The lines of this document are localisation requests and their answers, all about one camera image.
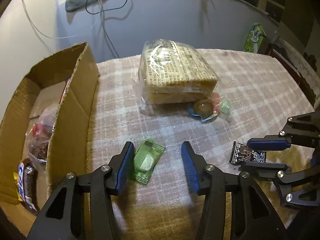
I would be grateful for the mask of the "black patterned candy packet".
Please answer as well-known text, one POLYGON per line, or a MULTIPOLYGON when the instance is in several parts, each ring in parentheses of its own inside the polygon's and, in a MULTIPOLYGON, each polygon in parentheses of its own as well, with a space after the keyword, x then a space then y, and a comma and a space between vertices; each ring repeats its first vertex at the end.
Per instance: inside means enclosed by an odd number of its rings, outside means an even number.
POLYGON ((266 162, 266 152, 255 151, 237 141, 233 142, 233 148, 230 157, 230 164, 241 165, 243 162, 266 162))

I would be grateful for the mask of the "large Snickers bar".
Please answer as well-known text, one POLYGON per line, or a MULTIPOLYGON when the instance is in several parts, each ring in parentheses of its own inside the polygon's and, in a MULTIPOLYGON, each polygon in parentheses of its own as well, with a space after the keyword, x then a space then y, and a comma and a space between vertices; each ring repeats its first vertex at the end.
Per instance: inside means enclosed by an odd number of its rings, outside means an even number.
POLYGON ((37 170, 30 159, 25 159, 18 166, 18 193, 25 206, 37 214, 39 208, 36 200, 37 170))

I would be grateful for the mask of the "small green candy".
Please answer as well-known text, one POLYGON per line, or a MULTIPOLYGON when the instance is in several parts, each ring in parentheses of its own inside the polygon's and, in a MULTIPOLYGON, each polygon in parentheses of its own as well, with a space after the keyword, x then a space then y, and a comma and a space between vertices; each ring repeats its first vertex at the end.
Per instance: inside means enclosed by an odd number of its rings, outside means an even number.
POLYGON ((231 113, 231 103, 228 100, 221 100, 218 105, 219 114, 223 114, 225 116, 230 115, 231 113))

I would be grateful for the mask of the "green candy packet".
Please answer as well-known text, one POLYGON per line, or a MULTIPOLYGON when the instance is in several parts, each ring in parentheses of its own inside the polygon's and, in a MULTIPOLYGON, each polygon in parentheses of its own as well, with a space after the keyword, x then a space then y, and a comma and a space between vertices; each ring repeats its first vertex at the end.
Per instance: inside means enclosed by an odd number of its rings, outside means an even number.
POLYGON ((150 138, 144 139, 134 155, 129 179, 147 185, 165 147, 150 138))

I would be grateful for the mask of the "cracker pack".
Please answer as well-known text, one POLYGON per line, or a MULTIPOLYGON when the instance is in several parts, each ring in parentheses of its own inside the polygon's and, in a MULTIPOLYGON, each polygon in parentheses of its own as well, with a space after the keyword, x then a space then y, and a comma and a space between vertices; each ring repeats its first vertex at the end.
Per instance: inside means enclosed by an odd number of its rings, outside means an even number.
POLYGON ((158 105, 208 98, 218 80, 194 47, 161 38, 144 43, 132 86, 139 110, 151 115, 158 105))

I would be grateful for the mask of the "yellow candy packet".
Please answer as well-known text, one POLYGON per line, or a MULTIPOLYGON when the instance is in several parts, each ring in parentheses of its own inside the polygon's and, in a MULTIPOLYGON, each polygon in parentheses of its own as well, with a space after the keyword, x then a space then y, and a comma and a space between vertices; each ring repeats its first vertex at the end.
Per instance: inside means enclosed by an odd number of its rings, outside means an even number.
POLYGON ((13 176, 14 176, 14 182, 15 182, 15 185, 16 185, 17 198, 18 198, 18 200, 21 202, 21 201, 22 201, 22 198, 21 198, 20 192, 19 192, 18 173, 14 172, 14 173, 13 173, 13 176))

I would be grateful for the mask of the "small Snickers bar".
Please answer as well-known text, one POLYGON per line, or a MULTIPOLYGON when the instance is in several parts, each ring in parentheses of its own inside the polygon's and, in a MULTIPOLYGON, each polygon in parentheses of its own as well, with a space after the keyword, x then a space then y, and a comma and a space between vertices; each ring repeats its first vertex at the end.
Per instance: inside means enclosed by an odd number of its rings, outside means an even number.
POLYGON ((60 97, 60 101, 59 101, 59 104, 61 104, 63 102, 63 98, 65 97, 65 94, 67 93, 67 90, 68 90, 68 86, 69 86, 69 83, 71 81, 71 77, 68 77, 66 80, 65 80, 65 86, 63 88, 63 91, 62 91, 62 94, 61 94, 61 97, 60 97))

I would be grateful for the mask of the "plaid table cloth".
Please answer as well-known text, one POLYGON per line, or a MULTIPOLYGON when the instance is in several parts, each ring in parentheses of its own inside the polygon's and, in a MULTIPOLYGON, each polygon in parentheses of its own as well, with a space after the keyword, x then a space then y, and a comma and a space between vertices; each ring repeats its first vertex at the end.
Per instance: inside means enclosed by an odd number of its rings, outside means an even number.
POLYGON ((219 77, 216 90, 231 103, 228 119, 202 123, 185 104, 141 105, 133 81, 139 56, 98 64, 99 80, 87 139, 87 170, 108 163, 125 142, 139 146, 153 139, 165 147, 146 186, 128 181, 112 199, 122 239, 194 239, 203 197, 188 189, 181 144, 189 141, 198 154, 224 172, 233 143, 277 134, 289 116, 313 111, 312 104, 286 69, 274 58, 231 50, 201 49, 219 77))

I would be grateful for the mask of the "green snack bag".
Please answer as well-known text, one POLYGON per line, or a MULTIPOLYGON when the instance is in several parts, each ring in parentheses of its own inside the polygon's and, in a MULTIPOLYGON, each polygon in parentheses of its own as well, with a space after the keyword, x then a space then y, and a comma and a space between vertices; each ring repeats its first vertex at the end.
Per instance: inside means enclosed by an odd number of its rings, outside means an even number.
POLYGON ((243 51, 247 53, 257 53, 264 38, 266 38, 266 34, 262 25, 259 23, 253 24, 249 31, 243 51))

